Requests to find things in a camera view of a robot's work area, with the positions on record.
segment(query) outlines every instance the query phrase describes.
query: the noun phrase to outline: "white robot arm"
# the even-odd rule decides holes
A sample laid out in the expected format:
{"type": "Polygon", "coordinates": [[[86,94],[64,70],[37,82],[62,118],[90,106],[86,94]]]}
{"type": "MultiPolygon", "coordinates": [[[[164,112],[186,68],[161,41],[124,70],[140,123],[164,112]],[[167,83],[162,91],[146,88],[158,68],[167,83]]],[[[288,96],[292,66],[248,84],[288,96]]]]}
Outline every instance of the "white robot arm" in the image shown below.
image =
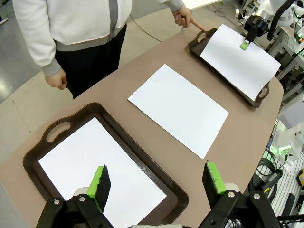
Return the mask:
{"type": "Polygon", "coordinates": [[[248,31],[241,48],[246,50],[249,43],[256,37],[268,31],[267,39],[271,40],[277,26],[289,26],[293,23],[291,6],[295,0],[265,0],[257,11],[250,15],[245,22],[244,29],[248,31]]]}

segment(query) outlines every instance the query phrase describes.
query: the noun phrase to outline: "brown tray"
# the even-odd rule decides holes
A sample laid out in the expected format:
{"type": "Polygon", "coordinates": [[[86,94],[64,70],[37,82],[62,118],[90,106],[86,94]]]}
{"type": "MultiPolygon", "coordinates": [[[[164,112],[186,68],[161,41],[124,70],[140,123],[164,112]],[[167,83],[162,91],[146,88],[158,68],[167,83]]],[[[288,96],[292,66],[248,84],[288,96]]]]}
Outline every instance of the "brown tray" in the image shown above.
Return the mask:
{"type": "Polygon", "coordinates": [[[212,65],[210,65],[206,60],[204,60],[202,57],[200,57],[201,53],[203,52],[204,48],[208,44],[210,38],[212,35],[217,31],[216,28],[213,28],[209,31],[201,31],[197,34],[195,39],[191,41],[188,44],[188,48],[190,52],[201,62],[203,62],[205,65],[207,65],[212,71],[214,71],[222,80],[224,80],[247,104],[258,108],[262,100],[267,97],[269,94],[269,86],[268,83],[264,86],[264,89],[261,90],[255,101],[251,100],[248,96],[246,96],[242,91],[240,91],[238,88],[236,88],[234,85],[232,85],[219,71],[217,71],[212,65]],[[202,40],[199,41],[200,36],[205,34],[205,38],[202,38],[202,40]]]}
{"type": "Polygon", "coordinates": [[[88,104],[76,114],[52,123],[44,132],[39,143],[24,156],[23,166],[43,198],[48,200],[50,197],[61,195],[43,171],[38,162],[39,159],[94,117],[138,167],[166,194],[166,198],[139,224],[154,226],[171,224],[186,208],[189,202],[188,195],[146,154],[99,103],[88,104]],[[49,133],[64,122],[69,122],[70,128],[59,133],[53,142],[49,143],[47,141],[49,133]]]}

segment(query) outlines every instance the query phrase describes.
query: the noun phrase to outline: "gray sleeve cuff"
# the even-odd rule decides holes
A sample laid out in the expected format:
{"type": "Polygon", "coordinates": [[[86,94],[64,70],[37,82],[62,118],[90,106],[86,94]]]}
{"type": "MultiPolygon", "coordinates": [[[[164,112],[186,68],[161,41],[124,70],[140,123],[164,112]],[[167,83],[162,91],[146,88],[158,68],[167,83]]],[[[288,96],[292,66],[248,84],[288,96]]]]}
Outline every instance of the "gray sleeve cuff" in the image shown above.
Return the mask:
{"type": "Polygon", "coordinates": [[[55,59],[51,64],[42,67],[44,76],[52,76],[55,73],[57,73],[60,69],[61,69],[61,66],[55,59]]]}
{"type": "Polygon", "coordinates": [[[166,4],[170,7],[172,12],[178,11],[184,5],[182,0],[169,0],[166,4]]]}

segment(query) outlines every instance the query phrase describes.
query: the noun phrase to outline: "sheet of white paper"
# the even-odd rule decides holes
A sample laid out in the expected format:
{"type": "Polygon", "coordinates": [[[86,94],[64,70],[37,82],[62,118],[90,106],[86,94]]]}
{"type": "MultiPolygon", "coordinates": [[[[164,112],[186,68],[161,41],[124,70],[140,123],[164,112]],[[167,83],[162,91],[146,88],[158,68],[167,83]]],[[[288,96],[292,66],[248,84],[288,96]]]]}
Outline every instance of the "sheet of white paper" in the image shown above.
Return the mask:
{"type": "Polygon", "coordinates": [[[111,189],[104,214],[116,228],[137,224],[166,197],[96,118],[39,163],[66,200],[76,189],[89,186],[97,167],[106,164],[111,189]]]}
{"type": "Polygon", "coordinates": [[[254,43],[244,51],[240,48],[244,40],[242,35],[221,25],[200,56],[254,101],[280,63],[254,43]]]}
{"type": "Polygon", "coordinates": [[[201,159],[228,115],[219,104],[167,65],[128,100],[201,159]]]}

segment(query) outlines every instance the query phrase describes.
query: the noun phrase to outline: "black pants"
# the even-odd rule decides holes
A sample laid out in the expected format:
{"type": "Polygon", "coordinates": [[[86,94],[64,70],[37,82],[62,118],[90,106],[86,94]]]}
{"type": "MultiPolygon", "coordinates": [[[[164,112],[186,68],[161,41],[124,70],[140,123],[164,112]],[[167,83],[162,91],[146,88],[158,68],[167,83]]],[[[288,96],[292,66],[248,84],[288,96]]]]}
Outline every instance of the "black pants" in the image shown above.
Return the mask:
{"type": "Polygon", "coordinates": [[[79,51],[56,51],[73,98],[118,69],[127,25],[110,42],[79,51]]]}

